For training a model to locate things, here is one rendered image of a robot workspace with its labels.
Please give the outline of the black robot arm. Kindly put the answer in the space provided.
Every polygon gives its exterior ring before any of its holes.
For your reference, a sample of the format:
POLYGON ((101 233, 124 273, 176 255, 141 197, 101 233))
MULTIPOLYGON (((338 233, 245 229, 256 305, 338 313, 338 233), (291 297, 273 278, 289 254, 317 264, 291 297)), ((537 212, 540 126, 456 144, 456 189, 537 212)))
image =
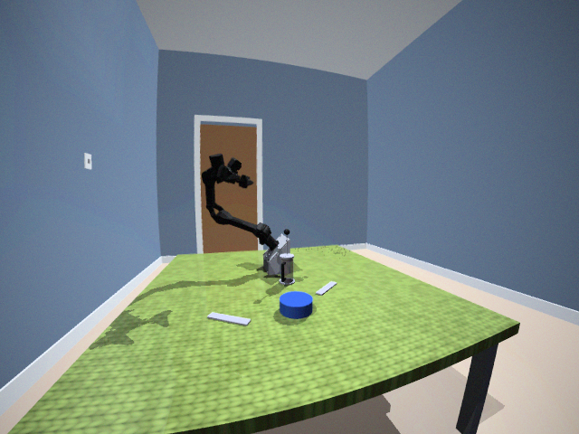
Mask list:
MULTIPOLYGON (((220 165, 225 165, 223 161, 223 154, 216 154, 209 156, 212 167, 202 173, 202 179, 205 184, 205 198, 206 198, 206 209, 210 212, 212 218, 216 223, 221 225, 230 224, 232 226, 238 227, 245 231, 252 232, 255 237, 259 238, 260 245, 266 244, 271 251, 273 251, 279 244, 274 238, 271 237, 271 229, 268 225, 259 223, 253 224, 240 220, 233 217, 229 212, 227 212, 222 206, 216 204, 215 202, 215 182, 220 184, 221 179, 217 178, 217 173, 220 165), (215 210, 219 212, 215 214, 215 210)), ((232 171, 238 173, 242 167, 242 163, 236 158, 232 157, 227 165, 232 171)))

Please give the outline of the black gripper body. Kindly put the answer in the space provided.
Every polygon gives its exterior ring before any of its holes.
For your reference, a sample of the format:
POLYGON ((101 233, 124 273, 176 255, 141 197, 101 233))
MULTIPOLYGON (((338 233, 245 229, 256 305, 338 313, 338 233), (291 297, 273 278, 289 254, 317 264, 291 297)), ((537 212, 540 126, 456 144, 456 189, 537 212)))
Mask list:
MULTIPOLYGON (((217 178, 218 178, 218 179, 221 179, 221 180, 223 179, 223 174, 224 174, 224 171, 225 171, 225 167, 226 167, 226 165, 220 165, 220 166, 219 166, 218 173, 217 173, 217 178)), ((237 179, 237 180, 231 180, 231 181, 227 181, 227 182, 224 181, 224 180, 222 180, 222 181, 223 181, 223 182, 226 182, 226 183, 230 183, 230 184, 239 183, 239 186, 242 187, 245 176, 246 176, 246 175, 242 175, 242 176, 241 176, 241 179, 237 179)))

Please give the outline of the blue short cylinder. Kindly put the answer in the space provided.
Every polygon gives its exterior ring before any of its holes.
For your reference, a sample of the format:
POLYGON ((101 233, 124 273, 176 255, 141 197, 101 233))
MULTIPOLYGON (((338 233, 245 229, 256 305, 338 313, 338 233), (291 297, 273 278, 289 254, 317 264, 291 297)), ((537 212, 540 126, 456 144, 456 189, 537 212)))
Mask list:
POLYGON ((290 291, 280 296, 280 313, 288 318, 301 319, 312 314, 312 297, 302 291, 290 291))

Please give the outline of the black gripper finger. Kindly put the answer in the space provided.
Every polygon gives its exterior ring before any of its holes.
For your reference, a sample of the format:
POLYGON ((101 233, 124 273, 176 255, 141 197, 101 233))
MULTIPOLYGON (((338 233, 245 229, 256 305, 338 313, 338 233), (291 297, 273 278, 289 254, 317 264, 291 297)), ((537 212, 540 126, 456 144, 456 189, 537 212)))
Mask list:
POLYGON ((249 176, 245 176, 242 187, 246 188, 250 184, 253 184, 253 181, 249 180, 249 176))
POLYGON ((224 181, 232 181, 232 180, 237 180, 240 179, 241 177, 235 173, 232 172, 231 168, 229 167, 225 167, 225 171, 223 174, 223 179, 224 181))

